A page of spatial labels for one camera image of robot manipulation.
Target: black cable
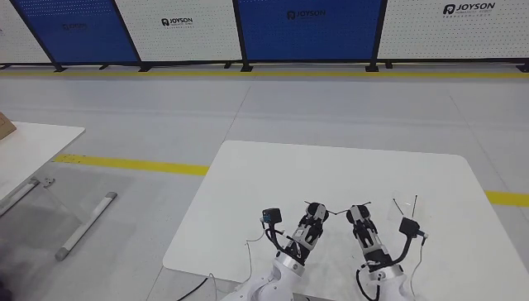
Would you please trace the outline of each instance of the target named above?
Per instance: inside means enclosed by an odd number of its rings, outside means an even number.
[[[199,286],[195,287],[191,292],[185,294],[182,298],[180,298],[180,299],[178,299],[178,300],[176,300],[176,301],[182,301],[183,299],[187,298],[189,295],[191,295],[191,294],[193,294],[194,292],[196,292],[197,289],[200,289],[200,288],[202,287],[202,285],[204,285],[204,283],[206,283],[206,280],[208,280],[208,279],[209,279],[209,277],[204,278],[204,280],[202,281],[202,283],[200,283]]]
[[[366,299],[369,301],[379,301],[380,298],[380,285],[377,285],[377,296],[372,299],[369,297],[369,295],[364,291],[364,288],[362,287],[362,284],[360,283],[360,269],[356,271],[356,283],[358,284],[358,288],[360,289],[360,292]]]
[[[394,261],[392,261],[389,265],[396,265],[397,263],[400,263],[402,260],[404,260],[404,257],[407,255],[407,251],[410,249],[410,245],[412,244],[412,238],[410,236],[406,236],[406,243],[404,244],[403,253]]]

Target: pegboard panel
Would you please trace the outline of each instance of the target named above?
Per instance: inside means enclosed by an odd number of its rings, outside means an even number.
[[[0,63],[50,63],[9,0],[0,0]]]
[[[380,59],[529,57],[529,0],[388,0]]]
[[[59,63],[135,62],[111,0],[17,0]]]
[[[231,0],[116,0],[144,61],[240,60]]]
[[[381,0],[239,0],[248,59],[369,59]]]

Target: metal rod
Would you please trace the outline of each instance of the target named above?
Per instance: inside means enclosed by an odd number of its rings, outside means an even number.
[[[415,201],[413,201],[413,213],[412,213],[412,218],[413,216],[415,216],[415,205],[417,204],[417,195],[415,194]]]
[[[398,211],[404,216],[403,211],[402,211],[401,208],[398,206],[397,200],[395,200],[395,198],[393,198],[393,201],[394,201],[395,204],[397,205]]]
[[[44,45],[44,41],[42,41],[41,37],[39,36],[39,34],[36,32],[35,28],[31,24],[29,18],[22,11],[22,9],[21,9],[20,5],[18,4],[17,0],[9,0],[9,2],[13,5],[13,7],[17,11],[18,15],[20,16],[20,18],[24,21],[24,24],[26,24],[26,26],[29,29],[29,31],[31,32],[31,34],[35,37],[36,41],[39,43],[39,45],[41,46],[41,48],[44,51],[44,53],[46,54],[46,56],[48,56],[48,59],[50,59],[51,64],[55,67],[55,72],[56,73],[60,73],[62,71],[65,71],[66,68],[63,68],[63,66],[61,66],[57,61],[55,61],[53,55],[46,48],[46,46]]]

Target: concrete floor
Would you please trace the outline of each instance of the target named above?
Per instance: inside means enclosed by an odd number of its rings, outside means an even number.
[[[308,68],[351,71],[255,70]],[[73,71],[59,78],[0,72],[0,111],[16,121],[86,127],[71,154],[210,165],[224,140],[449,153],[467,159],[484,189],[529,193],[526,79],[69,78]],[[174,301],[200,283],[201,277],[163,269],[162,258],[201,177],[59,163],[45,170],[86,209],[108,191],[119,198],[60,263],[53,255],[79,223],[41,189],[0,219],[0,275],[17,301]],[[494,209],[529,267],[529,208]],[[188,299],[214,300],[212,284]]]

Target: white tabletop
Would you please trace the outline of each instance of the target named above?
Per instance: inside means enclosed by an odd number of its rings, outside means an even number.
[[[405,237],[398,233],[400,217],[394,217],[395,194],[418,195],[415,218],[430,234],[413,281],[417,294],[428,301],[527,299],[529,274],[467,161],[457,155],[226,141],[164,266],[241,282],[249,274],[245,239],[260,235],[261,210],[280,208],[283,223],[276,228],[291,234],[304,214],[304,200],[324,203],[332,211],[371,201],[381,240],[397,258]],[[364,261],[352,226],[337,216],[323,228],[295,291],[363,300],[355,270]],[[408,276],[418,262],[419,246],[417,239],[403,262]],[[251,250],[254,275],[268,273],[274,246],[263,238]]]
[[[0,140],[0,201],[12,196],[46,162],[84,133],[82,127],[13,122]]]

